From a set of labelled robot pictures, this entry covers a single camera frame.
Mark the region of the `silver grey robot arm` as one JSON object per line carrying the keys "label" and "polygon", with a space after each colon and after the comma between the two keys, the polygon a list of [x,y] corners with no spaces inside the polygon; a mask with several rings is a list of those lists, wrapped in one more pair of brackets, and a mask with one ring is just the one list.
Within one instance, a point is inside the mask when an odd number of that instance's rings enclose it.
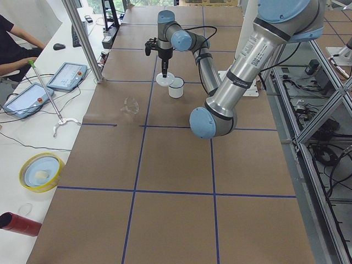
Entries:
{"label": "silver grey robot arm", "polygon": [[167,74],[173,50],[191,51],[208,94],[203,106],[190,114],[192,132],[202,139],[231,133],[237,124],[235,105],[275,49],[287,42],[319,38],[325,8],[326,1],[258,1],[253,31],[224,78],[219,77],[206,38],[183,29],[172,11],[160,11],[156,49],[162,74]]}

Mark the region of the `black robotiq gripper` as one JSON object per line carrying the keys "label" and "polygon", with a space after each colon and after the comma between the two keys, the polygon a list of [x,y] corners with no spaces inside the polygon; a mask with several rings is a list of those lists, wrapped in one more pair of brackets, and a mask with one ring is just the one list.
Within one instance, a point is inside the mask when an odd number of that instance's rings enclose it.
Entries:
{"label": "black robotiq gripper", "polygon": [[162,77],[166,78],[168,73],[168,61],[173,56],[173,48],[169,49],[158,49],[158,56],[162,60]]}

